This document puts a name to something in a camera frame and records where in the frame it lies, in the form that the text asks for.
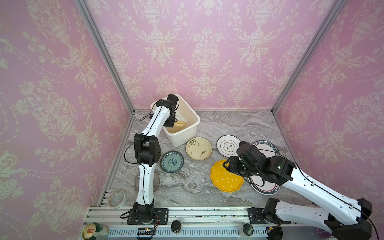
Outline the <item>white plate green lettered rim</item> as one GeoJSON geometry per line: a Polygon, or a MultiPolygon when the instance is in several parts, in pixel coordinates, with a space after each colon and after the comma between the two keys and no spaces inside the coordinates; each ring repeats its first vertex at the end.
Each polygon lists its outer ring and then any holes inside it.
{"type": "Polygon", "coordinates": [[[253,145],[256,146],[266,157],[278,156],[280,154],[278,148],[269,141],[258,140],[254,142],[253,145]]]}

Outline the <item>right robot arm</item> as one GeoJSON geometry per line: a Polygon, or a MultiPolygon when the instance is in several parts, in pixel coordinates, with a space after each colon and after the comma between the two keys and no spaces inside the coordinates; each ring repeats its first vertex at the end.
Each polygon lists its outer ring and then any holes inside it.
{"type": "Polygon", "coordinates": [[[236,156],[227,159],[223,167],[245,179],[259,176],[263,181],[290,189],[315,204],[306,207],[270,198],[262,210],[263,218],[269,224],[280,226],[297,222],[324,230],[338,240],[369,240],[377,233],[370,220],[371,202],[338,193],[304,173],[298,164],[281,154],[266,157],[255,145],[241,141],[236,156]]]}

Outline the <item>yellow white-dotted scalloped plate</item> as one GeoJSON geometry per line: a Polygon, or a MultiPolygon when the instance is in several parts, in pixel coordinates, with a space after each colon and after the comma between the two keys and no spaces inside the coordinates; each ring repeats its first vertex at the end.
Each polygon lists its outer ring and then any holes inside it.
{"type": "Polygon", "coordinates": [[[211,167],[210,179],[215,187],[226,193],[233,193],[241,189],[244,179],[228,172],[223,164],[226,160],[220,160],[211,167]]]}

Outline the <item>pale yellow round plate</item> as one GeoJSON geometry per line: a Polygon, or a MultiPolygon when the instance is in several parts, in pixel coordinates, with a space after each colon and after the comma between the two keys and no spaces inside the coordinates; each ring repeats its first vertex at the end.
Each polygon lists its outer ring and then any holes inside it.
{"type": "Polygon", "coordinates": [[[174,128],[182,129],[185,128],[188,125],[187,122],[184,121],[176,121],[174,122],[174,128]]]}

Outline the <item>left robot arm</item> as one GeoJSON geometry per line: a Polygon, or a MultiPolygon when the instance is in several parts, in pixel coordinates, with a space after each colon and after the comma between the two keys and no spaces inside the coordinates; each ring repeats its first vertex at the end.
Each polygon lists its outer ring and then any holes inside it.
{"type": "Polygon", "coordinates": [[[154,176],[156,165],[162,156],[158,137],[163,127],[174,126],[178,102],[178,97],[173,94],[169,94],[165,100],[158,100],[154,104],[155,112],[147,127],[134,136],[134,153],[139,165],[140,179],[133,216],[144,224],[151,223],[155,217],[154,176]]]}

